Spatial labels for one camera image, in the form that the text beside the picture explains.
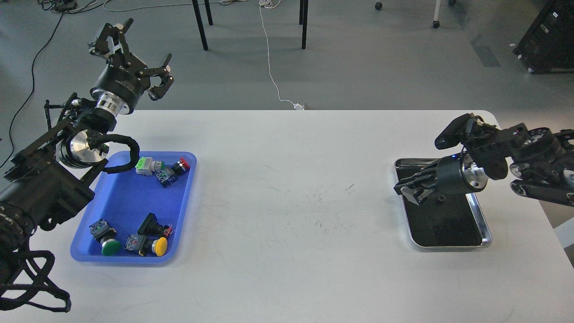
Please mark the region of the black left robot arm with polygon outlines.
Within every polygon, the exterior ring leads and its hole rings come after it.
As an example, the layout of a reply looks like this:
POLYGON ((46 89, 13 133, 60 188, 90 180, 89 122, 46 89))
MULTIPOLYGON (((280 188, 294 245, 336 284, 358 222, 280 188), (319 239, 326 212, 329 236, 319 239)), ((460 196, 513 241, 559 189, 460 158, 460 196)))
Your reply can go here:
POLYGON ((1 310, 30 305, 54 312, 70 311, 70 295, 48 277, 55 264, 49 251, 31 251, 38 228, 50 231, 75 217, 94 199, 90 185, 98 174, 135 168, 140 147, 134 139, 113 134, 117 116, 131 114, 144 92, 162 98, 174 78, 168 54, 160 67, 148 67, 131 53, 125 35, 133 19, 109 23, 89 45, 91 55, 106 67, 90 90, 91 99, 76 93, 61 105, 45 102, 46 117, 60 109, 56 125, 12 158, 1 192, 1 310))

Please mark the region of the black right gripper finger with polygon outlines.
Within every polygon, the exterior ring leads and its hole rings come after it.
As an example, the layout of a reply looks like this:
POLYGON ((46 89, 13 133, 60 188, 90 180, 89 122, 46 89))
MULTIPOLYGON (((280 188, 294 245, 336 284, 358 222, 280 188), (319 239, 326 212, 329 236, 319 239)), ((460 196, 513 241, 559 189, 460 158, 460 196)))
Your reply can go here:
POLYGON ((437 163, 418 163, 404 164, 399 163, 395 166, 398 182, 394 185, 394 191, 397 195, 403 194, 401 189, 408 187, 410 189, 422 188, 437 192, 437 163))
POLYGON ((402 183, 400 194, 412 204, 423 205, 429 201, 435 201, 438 195, 442 195, 435 184, 430 183, 402 183))

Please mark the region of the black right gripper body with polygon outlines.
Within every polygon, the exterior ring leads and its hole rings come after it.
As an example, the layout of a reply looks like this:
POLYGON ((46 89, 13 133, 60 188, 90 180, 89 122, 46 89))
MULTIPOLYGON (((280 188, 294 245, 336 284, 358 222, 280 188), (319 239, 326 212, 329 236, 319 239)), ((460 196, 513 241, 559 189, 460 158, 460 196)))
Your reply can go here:
POLYGON ((450 155, 439 159, 436 190, 442 194, 481 192, 489 177, 470 155, 450 155))

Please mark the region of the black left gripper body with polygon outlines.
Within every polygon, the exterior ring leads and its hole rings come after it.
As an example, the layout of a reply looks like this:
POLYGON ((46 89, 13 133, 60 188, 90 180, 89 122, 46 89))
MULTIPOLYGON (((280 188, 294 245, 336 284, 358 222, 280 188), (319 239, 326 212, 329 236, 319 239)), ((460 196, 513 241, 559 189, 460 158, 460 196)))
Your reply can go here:
POLYGON ((142 94, 151 84, 149 77, 139 74, 144 64, 135 62, 124 66, 123 57, 108 57, 106 63, 90 90, 92 98, 97 100, 101 94, 111 93, 124 102, 120 114, 133 113, 142 94))

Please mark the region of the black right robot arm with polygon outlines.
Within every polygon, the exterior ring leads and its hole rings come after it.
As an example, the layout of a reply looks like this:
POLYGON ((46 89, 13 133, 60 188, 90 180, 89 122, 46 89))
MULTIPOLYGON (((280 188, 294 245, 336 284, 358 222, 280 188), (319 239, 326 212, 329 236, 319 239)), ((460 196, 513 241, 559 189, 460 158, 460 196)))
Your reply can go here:
POLYGON ((465 113, 452 120, 435 139, 439 150, 463 145, 454 155, 432 160, 394 186, 415 205, 430 197, 464 195, 484 190, 488 180, 511 173, 511 190, 523 197, 573 206, 573 131, 553 133, 547 127, 527 129, 519 123, 506 129, 465 113))

